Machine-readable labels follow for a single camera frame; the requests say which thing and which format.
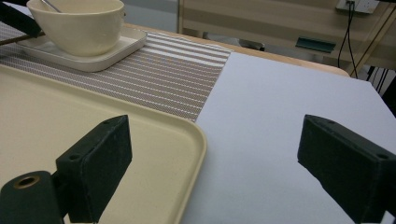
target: floor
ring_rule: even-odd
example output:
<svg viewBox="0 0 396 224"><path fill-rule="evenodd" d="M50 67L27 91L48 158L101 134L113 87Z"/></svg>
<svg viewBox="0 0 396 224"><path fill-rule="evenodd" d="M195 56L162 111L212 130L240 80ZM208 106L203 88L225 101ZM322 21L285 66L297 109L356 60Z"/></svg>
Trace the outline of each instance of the floor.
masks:
<svg viewBox="0 0 396 224"><path fill-rule="evenodd" d="M271 45L263 45L259 43L239 40L237 38L232 38L223 35L215 35L204 33L204 38L219 41L221 43L227 43L236 46L242 46L250 49L264 50L266 52L279 54L288 56L291 58L298 58L314 63L325 63L323 62L323 57L319 55L314 55L310 53L300 52L297 50L281 48L277 46ZM358 79L367 80L369 76L370 65L364 65L363 68L358 72ZM384 68L376 68L370 77L370 82L373 84L373 87L378 91L378 93L382 96L390 82L396 77L396 72L394 70L389 70Z"/></svg>

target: wall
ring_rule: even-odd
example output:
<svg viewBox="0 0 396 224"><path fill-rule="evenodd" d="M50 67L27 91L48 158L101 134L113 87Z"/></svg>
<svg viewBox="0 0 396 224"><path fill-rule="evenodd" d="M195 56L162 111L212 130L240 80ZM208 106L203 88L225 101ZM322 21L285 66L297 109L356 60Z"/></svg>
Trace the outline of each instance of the wall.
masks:
<svg viewBox="0 0 396 224"><path fill-rule="evenodd" d="M178 0L122 0L125 4L125 22L177 31Z"/></svg>

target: table mat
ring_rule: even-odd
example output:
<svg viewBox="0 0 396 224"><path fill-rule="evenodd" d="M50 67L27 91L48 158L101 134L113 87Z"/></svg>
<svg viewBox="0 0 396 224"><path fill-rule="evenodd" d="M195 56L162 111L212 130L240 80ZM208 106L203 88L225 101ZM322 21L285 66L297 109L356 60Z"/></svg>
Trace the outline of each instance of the table mat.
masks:
<svg viewBox="0 0 396 224"><path fill-rule="evenodd" d="M0 39L23 35L0 22ZM146 45L101 72L86 73L0 46L0 64L195 121L231 50L150 33Z"/></svg>

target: table surface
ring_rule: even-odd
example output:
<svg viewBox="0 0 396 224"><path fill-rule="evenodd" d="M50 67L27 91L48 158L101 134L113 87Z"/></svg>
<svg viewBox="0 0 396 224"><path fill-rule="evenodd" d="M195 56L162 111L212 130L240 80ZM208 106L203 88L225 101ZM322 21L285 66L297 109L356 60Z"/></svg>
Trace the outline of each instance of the table surface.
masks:
<svg viewBox="0 0 396 224"><path fill-rule="evenodd" d="M396 153L396 120L370 83L327 65L127 26L234 50L196 121L208 151L182 223L352 223L296 150L312 114Z"/></svg>

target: tray rim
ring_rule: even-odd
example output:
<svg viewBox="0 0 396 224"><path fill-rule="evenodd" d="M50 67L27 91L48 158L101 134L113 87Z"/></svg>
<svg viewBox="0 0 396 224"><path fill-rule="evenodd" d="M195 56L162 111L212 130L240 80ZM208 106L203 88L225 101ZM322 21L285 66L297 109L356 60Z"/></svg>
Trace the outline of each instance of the tray rim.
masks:
<svg viewBox="0 0 396 224"><path fill-rule="evenodd" d="M17 78L22 78L25 80L27 79L28 81L38 79L43 82L50 83L51 85L59 86L61 88L57 89L58 91L63 91L62 89L73 89L76 92L77 91L82 92L84 95L87 94L87 98L90 98L89 95L92 95L93 97L99 97L99 98L105 99L106 101L116 102L117 104L121 104L122 106L132 106L134 108L137 108L139 110L139 112L146 112L146 113L149 112L149 113L159 115L161 117L167 117L172 120L172 123L174 123L174 121L176 121L178 123L178 126L183 126L183 127L190 126L190 130L196 132L201 137L200 141L202 141L202 150L201 150L202 153L200 154L200 156L197 160L197 166L195 166L194 171L191 173L191 181L190 181L189 185L186 187L186 191L184 192L180 207L179 207L179 209L177 211L177 215L175 217L174 223L180 223L180 221L184 215L184 212L186 210L189 199L191 197L191 193L195 186L195 182L197 181L198 174L200 174L200 171L202 169L202 165L204 163L205 155L207 152L207 140L206 140L205 133L197 124L195 124L194 122L192 122L189 119L184 119L184 118L176 116L176 115L168 114L168 113L165 113L165 112L162 112L159 110L155 110L155 109L145 107L142 105L138 105L138 104L134 104L131 102L122 101L120 99L117 99L117 98L114 98L111 96L107 96L107 95L104 95L99 92L89 91L89 90L83 89L81 87L77 87L77 86L73 86L68 83L64 83L62 81L54 80L54 79L51 79L48 77L42 77L42 76L39 76L39 75L36 75L33 73L29 73L29 72L17 69L17 68L13 68L13 67L9 67L9 66L0 64L0 76L2 74L6 74L6 76L9 76L7 71L17 73L18 74Z"/></svg>
<svg viewBox="0 0 396 224"><path fill-rule="evenodd" d="M129 32L138 32L140 34L140 36L133 38L133 36L130 36L127 34L128 31ZM40 49L37 49L35 47L28 45L29 43L34 43L36 41L39 41L40 39L47 39L47 41L45 41L45 43L51 42L45 35L40 36L36 39L22 40L22 41L17 42L16 44L18 46L20 46L26 54L28 54L32 57L39 58L41 60L45 60L45 61L51 62L51 63L57 63L59 65L63 65L66 67L71 67L71 68L74 68L74 69L77 69L77 70L80 70L83 72L99 72L99 71L107 69L114 63L119 62L120 60L127 57L128 55L143 48L146 44L148 33L143 30L123 26L121 29L121 37L131 39L131 40L133 39L135 41L131 41L130 44L122 47L121 49L119 49L115 52L109 52L108 55L106 55L106 53L105 53L104 55L102 55L102 56L105 56L103 58L98 58L98 57L100 57L100 55L99 55L99 56L93 56L93 57L86 57L87 60L81 60L81 61L70 59L70 58L65 58L62 55L53 54L53 53L50 53L50 52L47 52L44 50L40 50Z"/></svg>

